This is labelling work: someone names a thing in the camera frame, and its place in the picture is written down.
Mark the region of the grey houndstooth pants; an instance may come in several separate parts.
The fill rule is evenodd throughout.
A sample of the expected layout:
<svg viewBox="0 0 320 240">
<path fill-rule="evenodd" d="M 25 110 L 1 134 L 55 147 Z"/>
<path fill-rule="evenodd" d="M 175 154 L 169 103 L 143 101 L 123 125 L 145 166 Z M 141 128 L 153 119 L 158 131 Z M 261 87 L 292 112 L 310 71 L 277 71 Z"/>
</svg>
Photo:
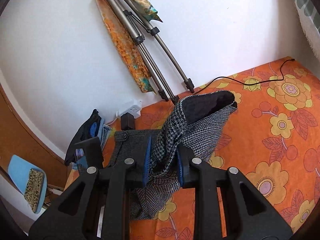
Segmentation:
<svg viewBox="0 0 320 240">
<path fill-rule="evenodd" d="M 131 220 L 153 219 L 180 189 L 176 166 L 178 145 L 191 148 L 196 157 L 208 161 L 224 125 L 236 109 L 235 96 L 228 90 L 191 95 L 175 105 L 161 129 L 114 134 L 116 144 L 109 167 L 141 149 L 146 135 L 152 137 L 149 180 L 145 187 L 131 191 Z"/>
</svg>

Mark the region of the black folded garment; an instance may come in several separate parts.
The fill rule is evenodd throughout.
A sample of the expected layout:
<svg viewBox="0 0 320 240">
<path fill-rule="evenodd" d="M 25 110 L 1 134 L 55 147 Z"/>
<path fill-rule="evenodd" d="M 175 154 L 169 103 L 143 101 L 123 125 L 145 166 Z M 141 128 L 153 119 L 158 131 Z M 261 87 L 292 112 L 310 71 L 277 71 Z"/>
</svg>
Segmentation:
<svg viewBox="0 0 320 240">
<path fill-rule="evenodd" d="M 76 143 L 79 143 L 81 141 L 87 140 L 87 139 L 91 139 L 89 130 L 91 125 L 96 122 L 97 123 L 97 128 L 100 128 L 100 123 L 101 123 L 101 116 L 99 115 L 99 112 L 97 109 L 93 109 L 93 112 L 91 114 L 91 116 L 80 126 L 80 128 L 78 129 L 78 131 L 76 132 L 75 136 L 73 137 L 73 139 L 71 140 L 68 148 L 67 148 L 67 152 L 66 152 L 66 156 L 65 156 L 65 160 L 64 160 L 64 165 L 68 166 L 70 163 L 74 163 L 75 162 L 75 148 L 74 145 Z"/>
</svg>

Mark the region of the blue striped garment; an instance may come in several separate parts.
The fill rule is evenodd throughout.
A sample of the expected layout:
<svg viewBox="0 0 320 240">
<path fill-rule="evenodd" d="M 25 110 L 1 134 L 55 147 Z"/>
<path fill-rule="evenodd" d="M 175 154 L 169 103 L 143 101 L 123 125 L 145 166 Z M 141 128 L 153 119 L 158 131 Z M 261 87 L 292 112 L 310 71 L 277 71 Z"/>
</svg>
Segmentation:
<svg viewBox="0 0 320 240">
<path fill-rule="evenodd" d="M 93 137 L 96 137 L 97 134 L 98 134 L 98 131 L 99 131 L 99 128 L 97 128 L 97 123 L 94 122 L 91 127 L 90 127 L 90 130 L 89 130 L 89 133 L 90 133 L 90 136 L 93 138 Z"/>
</svg>

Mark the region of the light blue folded jeans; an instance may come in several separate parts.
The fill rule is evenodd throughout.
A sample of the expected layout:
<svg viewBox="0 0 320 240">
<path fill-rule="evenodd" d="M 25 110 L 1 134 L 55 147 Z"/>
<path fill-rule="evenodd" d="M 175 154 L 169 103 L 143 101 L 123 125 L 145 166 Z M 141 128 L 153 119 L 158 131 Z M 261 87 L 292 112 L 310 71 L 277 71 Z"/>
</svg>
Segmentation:
<svg viewBox="0 0 320 240">
<path fill-rule="evenodd" d="M 112 128 L 110 126 L 108 126 L 107 124 L 103 124 L 101 127 L 101 132 L 100 132 L 100 147 L 101 150 L 104 149 L 110 135 L 112 132 Z"/>
</svg>

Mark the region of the black power adapter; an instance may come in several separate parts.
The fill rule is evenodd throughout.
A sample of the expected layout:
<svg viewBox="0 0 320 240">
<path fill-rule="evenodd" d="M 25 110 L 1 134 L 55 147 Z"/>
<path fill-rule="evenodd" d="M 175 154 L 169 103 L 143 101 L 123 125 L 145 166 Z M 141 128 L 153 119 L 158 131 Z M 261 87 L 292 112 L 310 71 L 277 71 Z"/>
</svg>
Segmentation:
<svg viewBox="0 0 320 240">
<path fill-rule="evenodd" d="M 134 130 L 135 127 L 135 118 L 130 113 L 125 113 L 120 117 L 120 127 L 122 131 Z"/>
</svg>

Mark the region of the white power strip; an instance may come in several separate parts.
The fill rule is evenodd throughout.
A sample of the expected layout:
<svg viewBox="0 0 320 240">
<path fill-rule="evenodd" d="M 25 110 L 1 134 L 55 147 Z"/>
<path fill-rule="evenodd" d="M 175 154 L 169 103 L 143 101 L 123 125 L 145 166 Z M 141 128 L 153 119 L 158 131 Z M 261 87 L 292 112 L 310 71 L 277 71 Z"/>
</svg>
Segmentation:
<svg viewBox="0 0 320 240">
<path fill-rule="evenodd" d="M 116 112 L 116 117 L 120 118 L 124 114 L 131 114 L 135 119 L 139 118 L 142 110 L 142 102 L 140 100 L 133 99 L 123 104 Z"/>
</svg>

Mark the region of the leopard print pouch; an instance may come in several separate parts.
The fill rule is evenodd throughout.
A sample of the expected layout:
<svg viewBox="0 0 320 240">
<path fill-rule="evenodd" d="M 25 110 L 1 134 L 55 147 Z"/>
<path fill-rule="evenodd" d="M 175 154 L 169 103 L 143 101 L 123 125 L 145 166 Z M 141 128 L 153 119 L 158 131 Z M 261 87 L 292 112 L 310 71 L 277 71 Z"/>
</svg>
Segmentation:
<svg viewBox="0 0 320 240">
<path fill-rule="evenodd" d="M 43 182 L 44 173 L 42 171 L 31 168 L 29 171 L 28 181 L 24 192 L 24 198 L 28 202 L 33 213 L 37 212 Z"/>
</svg>

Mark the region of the light blue chair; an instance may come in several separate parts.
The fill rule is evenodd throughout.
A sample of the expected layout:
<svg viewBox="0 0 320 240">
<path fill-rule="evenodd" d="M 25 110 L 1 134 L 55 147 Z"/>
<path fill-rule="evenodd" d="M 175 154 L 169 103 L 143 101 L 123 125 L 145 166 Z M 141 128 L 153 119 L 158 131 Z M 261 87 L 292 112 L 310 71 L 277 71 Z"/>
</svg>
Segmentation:
<svg viewBox="0 0 320 240">
<path fill-rule="evenodd" d="M 35 214 L 39 214 L 44 204 L 47 191 L 47 176 L 44 170 L 14 154 L 9 162 L 8 175 L 14 182 L 20 193 L 24 195 L 29 178 L 29 172 L 32 168 L 41 171 L 44 175 L 40 199 L 37 210 L 35 211 Z"/>
</svg>

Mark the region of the orange floral bed sheet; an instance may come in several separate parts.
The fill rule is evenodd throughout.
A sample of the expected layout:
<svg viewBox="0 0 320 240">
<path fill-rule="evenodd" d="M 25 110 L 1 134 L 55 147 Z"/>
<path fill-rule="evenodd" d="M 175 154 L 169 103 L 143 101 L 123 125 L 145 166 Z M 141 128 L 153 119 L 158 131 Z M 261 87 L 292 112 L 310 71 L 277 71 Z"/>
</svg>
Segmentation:
<svg viewBox="0 0 320 240">
<path fill-rule="evenodd" d="M 202 93 L 229 90 L 238 109 L 227 121 L 210 165 L 237 167 L 281 214 L 293 233 L 319 201 L 319 79 L 289 57 L 213 82 Z M 248 86 L 259 81 L 281 79 Z M 160 129 L 173 104 L 141 111 L 136 129 Z M 181 189 L 152 220 L 130 223 L 130 239 L 192 239 L 194 189 Z"/>
</svg>

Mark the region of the orange floral scarf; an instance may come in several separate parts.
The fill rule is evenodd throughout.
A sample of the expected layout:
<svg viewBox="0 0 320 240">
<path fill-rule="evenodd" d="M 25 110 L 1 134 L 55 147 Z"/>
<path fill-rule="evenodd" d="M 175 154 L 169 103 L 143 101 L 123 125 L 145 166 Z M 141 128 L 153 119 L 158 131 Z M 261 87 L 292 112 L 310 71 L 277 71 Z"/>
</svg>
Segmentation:
<svg viewBox="0 0 320 240">
<path fill-rule="evenodd" d="M 111 40 L 141 92 L 154 92 L 152 77 L 129 32 L 117 18 L 107 0 L 95 0 Z"/>
</svg>

